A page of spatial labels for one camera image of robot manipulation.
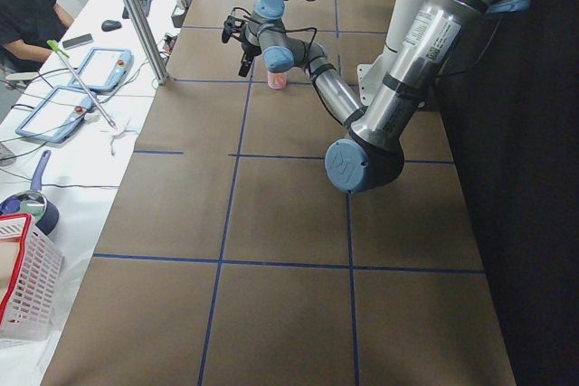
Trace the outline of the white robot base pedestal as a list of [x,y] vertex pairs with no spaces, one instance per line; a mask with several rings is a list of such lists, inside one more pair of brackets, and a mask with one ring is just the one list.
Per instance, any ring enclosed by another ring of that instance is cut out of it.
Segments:
[[372,63],[357,65],[360,98],[365,106],[370,105],[384,75],[394,64],[421,4],[422,0],[395,0],[383,52]]

